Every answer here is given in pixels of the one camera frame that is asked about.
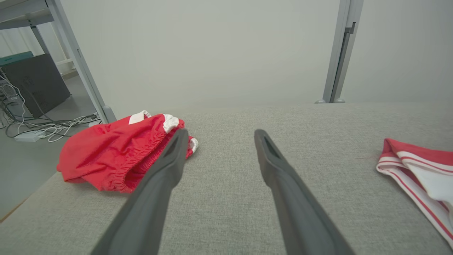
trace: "metal post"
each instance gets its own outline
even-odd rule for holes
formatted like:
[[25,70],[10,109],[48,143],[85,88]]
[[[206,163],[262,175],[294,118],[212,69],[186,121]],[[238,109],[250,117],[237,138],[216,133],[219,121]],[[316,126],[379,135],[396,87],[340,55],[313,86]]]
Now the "metal post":
[[326,87],[323,99],[316,101],[316,103],[344,103],[340,95],[351,58],[362,6],[363,0],[349,0],[349,2],[344,2],[343,5],[340,1]]
[[34,36],[38,40],[39,45],[41,46],[41,48],[43,48],[44,53],[49,54],[49,49],[47,49],[47,46],[44,43],[43,37],[41,36],[41,33],[39,32],[38,28],[36,26],[30,26],[30,28],[33,31]]
[[83,85],[85,86],[85,89],[87,90],[88,95],[90,96],[90,99],[94,104],[94,108],[99,114],[99,117],[101,118],[103,123],[111,123],[113,121],[116,121],[112,109],[105,105],[104,101],[102,100],[101,94],[99,93],[99,90],[97,89],[97,86],[94,82],[94,79],[91,76],[88,65],[85,62],[76,37],[72,32],[69,21],[66,17],[66,14],[64,13],[61,1],[47,0],[46,3],[49,6],[50,13],[55,20],[55,25],[60,32],[66,49],[68,50],[69,56],[76,66],[77,72],[82,79]]

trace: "white wall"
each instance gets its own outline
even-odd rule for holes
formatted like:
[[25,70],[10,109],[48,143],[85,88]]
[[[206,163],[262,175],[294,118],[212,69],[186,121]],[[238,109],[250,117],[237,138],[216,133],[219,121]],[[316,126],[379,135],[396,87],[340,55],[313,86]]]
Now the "white wall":
[[61,2],[117,118],[322,98],[339,0]]
[[[53,30],[52,23],[37,26],[41,36],[55,63],[65,61],[69,57],[64,53],[62,46]],[[6,57],[22,52],[31,51],[33,55],[44,54],[38,40],[29,27],[0,30],[0,57]],[[58,70],[66,73],[74,68],[72,62],[58,64]]]
[[451,100],[453,0],[364,0],[341,98]]

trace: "fabric texture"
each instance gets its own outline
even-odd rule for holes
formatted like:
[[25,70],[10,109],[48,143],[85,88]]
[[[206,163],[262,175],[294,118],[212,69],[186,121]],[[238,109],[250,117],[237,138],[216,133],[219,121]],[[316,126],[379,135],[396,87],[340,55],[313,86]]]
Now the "fabric texture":
[[[57,170],[67,182],[89,182],[98,190],[131,193],[184,121],[147,111],[85,129],[65,143]],[[189,137],[186,158],[197,149]]]
[[398,183],[453,248],[453,152],[387,138],[376,169]]
[[[389,176],[382,140],[453,151],[453,104],[330,103],[172,111],[200,148],[173,189],[161,254],[285,254],[254,131],[266,130],[356,254],[451,254]],[[127,199],[56,173],[0,225],[0,254],[88,254]]]

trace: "black cable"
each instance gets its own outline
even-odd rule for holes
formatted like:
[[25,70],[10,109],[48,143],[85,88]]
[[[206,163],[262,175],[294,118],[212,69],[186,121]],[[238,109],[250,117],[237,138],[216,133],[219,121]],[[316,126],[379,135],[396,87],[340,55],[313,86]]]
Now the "black cable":
[[[92,123],[92,122],[96,122],[96,121],[99,121],[99,119],[95,119],[95,120],[92,120],[92,121],[89,121],[89,122],[85,122],[85,123],[81,123],[81,124],[88,124],[88,123]],[[8,125],[8,126],[6,127],[6,130],[5,130],[6,136],[7,136],[7,137],[10,137],[10,138],[14,138],[14,137],[16,137],[16,136],[18,136],[18,135],[20,135],[20,134],[23,134],[23,133],[28,133],[28,132],[33,132],[33,131],[42,131],[42,130],[47,129],[47,128],[32,129],[32,130],[27,130],[27,131],[24,131],[24,132],[20,132],[20,133],[18,133],[17,135],[14,135],[14,136],[9,136],[9,135],[8,135],[8,129],[9,129],[11,126],[12,126],[12,124]],[[59,134],[59,133],[55,133],[54,135],[59,135],[59,136],[62,136],[62,137],[71,137],[71,136],[62,135],[62,134]]]
[[53,122],[53,123],[55,123],[55,124],[57,124],[57,125],[62,125],[62,126],[65,126],[65,127],[69,127],[69,126],[67,126],[67,125],[65,125],[65,124],[60,124],[60,123],[58,123],[58,122],[52,120],[51,118],[49,118],[49,116],[47,116],[46,113],[41,109],[41,107],[39,106],[38,101],[36,101],[36,98],[34,98],[34,95],[28,90],[27,86],[22,86],[22,87],[28,92],[28,94],[30,94],[31,98],[32,98],[33,101],[36,103],[36,106],[38,107],[38,109],[41,111],[41,113],[42,113],[48,120],[50,120],[51,122]]
[[[8,108],[8,106],[4,103],[4,100],[6,100],[6,98],[3,99],[3,101],[2,101],[2,108],[3,108],[3,111],[6,112],[6,114],[8,115],[8,117],[9,117],[10,119],[12,119],[12,120],[14,120],[14,121],[16,121],[16,122],[22,122],[22,121],[20,121],[20,120],[18,120],[18,119],[16,118],[16,117],[22,117],[22,116],[13,114],[13,113],[10,111],[10,109]],[[48,120],[48,119],[45,119],[45,118],[33,118],[33,117],[29,117],[29,118],[31,118],[31,119],[27,119],[27,121],[30,121],[30,120],[37,120],[37,119]],[[90,115],[85,116],[85,118],[91,118],[91,119],[93,119],[93,118],[97,118],[97,116],[94,115],[94,114],[90,114]],[[42,123],[30,123],[30,122],[27,122],[27,121],[24,121],[24,124],[25,124],[25,125],[26,125],[26,124],[47,125],[47,124],[50,124],[50,123],[58,123],[58,125],[62,125],[62,126],[68,127],[68,126],[66,126],[66,125],[61,124],[61,122],[65,123],[65,124],[70,124],[70,123],[72,123],[72,122],[78,122],[78,121],[80,121],[80,120],[77,120],[77,121],[75,121],[75,120],[57,120],[57,121],[42,122]]]
[[3,117],[5,117],[5,111],[3,111],[3,110],[2,110],[2,115],[3,115]]

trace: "gray floor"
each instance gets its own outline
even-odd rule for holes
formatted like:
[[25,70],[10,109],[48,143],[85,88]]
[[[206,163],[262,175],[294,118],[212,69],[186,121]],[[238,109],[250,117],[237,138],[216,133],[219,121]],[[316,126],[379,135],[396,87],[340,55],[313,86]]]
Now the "gray floor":
[[[50,118],[74,119],[96,111],[79,76],[66,80],[66,85],[71,96],[47,113]],[[86,127],[75,128],[71,134]],[[14,135],[17,126],[12,126],[8,132]],[[0,219],[56,172],[60,150],[66,140],[63,138],[52,143],[46,139],[17,142],[5,135],[5,129],[0,130]]]

